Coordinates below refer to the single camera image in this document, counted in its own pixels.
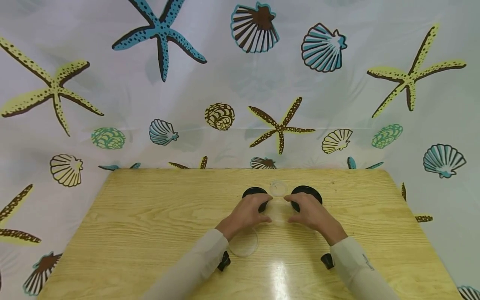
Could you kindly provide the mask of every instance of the left hand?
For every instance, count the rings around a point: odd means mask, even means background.
[[[263,222],[272,222],[269,216],[261,215],[258,212],[258,207],[263,202],[270,200],[272,200],[272,196],[269,194],[246,195],[240,200],[232,213],[223,219],[215,228],[230,241],[237,233],[246,228]]]

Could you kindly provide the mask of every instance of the wrist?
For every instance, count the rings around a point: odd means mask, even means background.
[[[342,225],[338,222],[329,225],[328,229],[326,230],[320,228],[321,227],[318,226],[316,228],[316,231],[318,231],[323,236],[323,238],[327,241],[330,247],[348,238],[347,233],[344,231]]]
[[[239,232],[238,226],[235,225],[235,222],[232,221],[230,216],[221,220],[215,229],[220,231],[229,242]]]

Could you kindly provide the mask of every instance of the table surface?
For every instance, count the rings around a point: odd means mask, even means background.
[[[39,295],[56,299],[138,299],[251,186],[280,180],[291,191],[317,189],[324,206],[364,247],[403,300],[461,299],[388,173],[325,169],[119,169],[111,173]],[[320,257],[318,235],[286,220],[295,212],[276,197],[256,228],[248,257],[230,253],[192,299],[351,300]]]

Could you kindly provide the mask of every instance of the sleeve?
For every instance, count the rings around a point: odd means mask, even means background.
[[[209,230],[151,286],[142,300],[185,299],[215,271],[227,246],[228,241],[220,231]]]
[[[340,279],[357,300],[400,300],[354,238],[333,245],[330,253]]]

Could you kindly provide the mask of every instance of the hand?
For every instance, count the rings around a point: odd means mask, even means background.
[[[312,195],[299,192],[287,195],[284,199],[295,201],[300,206],[300,212],[288,219],[289,223],[300,223],[320,232],[330,246],[348,237],[340,222]]]
[[[232,213],[223,219],[217,227],[218,231],[223,233],[225,238],[230,241],[240,231],[253,227],[263,222],[272,222],[269,216],[261,215],[258,207],[266,201],[272,200],[269,194],[252,194],[246,195]]]

